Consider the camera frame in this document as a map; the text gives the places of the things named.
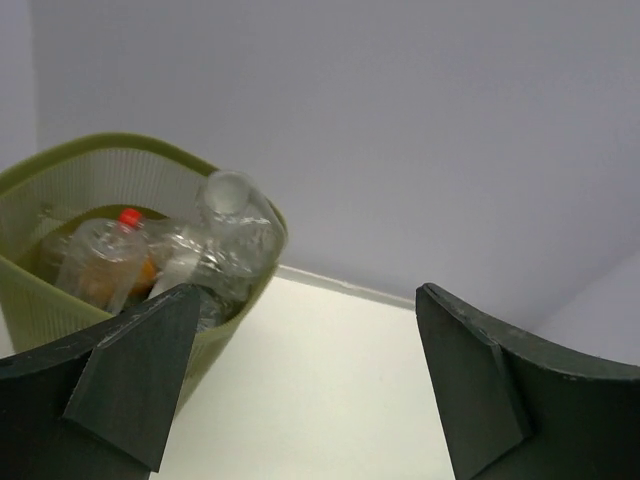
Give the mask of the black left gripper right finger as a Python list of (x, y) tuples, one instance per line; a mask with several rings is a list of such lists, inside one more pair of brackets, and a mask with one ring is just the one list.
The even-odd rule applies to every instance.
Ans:
[(455, 478), (638, 478), (638, 367), (544, 340), (433, 283), (415, 301)]

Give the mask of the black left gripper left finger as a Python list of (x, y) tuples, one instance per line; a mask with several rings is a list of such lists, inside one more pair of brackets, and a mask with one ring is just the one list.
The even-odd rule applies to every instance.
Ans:
[(179, 285), (1, 361), (4, 479), (147, 479), (159, 470), (199, 318)]

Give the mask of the tall clear plastic bottle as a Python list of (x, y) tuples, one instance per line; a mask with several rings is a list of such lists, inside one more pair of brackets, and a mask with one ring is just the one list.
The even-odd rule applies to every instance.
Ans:
[(198, 332), (221, 326), (230, 319), (233, 303), (206, 286), (204, 275), (196, 273), (209, 240), (202, 227), (184, 220), (153, 220), (134, 209), (125, 209), (118, 220), (138, 230), (147, 244), (148, 257), (156, 270), (149, 299), (179, 284), (194, 284), (200, 298)]

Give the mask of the orange plastic bottle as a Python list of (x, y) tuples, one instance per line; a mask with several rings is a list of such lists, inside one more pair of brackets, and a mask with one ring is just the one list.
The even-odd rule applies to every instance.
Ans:
[(132, 267), (131, 262), (94, 262), (80, 275), (81, 289), (90, 300), (97, 303), (107, 303), (124, 287), (129, 288), (128, 293), (141, 293), (153, 283), (156, 268), (146, 258), (137, 271), (136, 280), (132, 281)]

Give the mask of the red cap plastic bottle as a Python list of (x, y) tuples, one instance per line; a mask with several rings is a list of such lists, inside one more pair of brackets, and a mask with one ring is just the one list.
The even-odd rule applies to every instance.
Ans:
[(140, 231), (118, 220), (89, 219), (71, 236), (55, 287), (117, 315), (146, 258), (147, 246)]

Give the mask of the wide clear glass jar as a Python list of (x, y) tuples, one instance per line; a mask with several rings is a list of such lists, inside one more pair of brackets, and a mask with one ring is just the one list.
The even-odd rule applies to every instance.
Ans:
[(204, 240), (190, 281), (244, 302), (275, 266), (288, 234), (271, 204), (247, 175), (217, 170), (197, 196)]

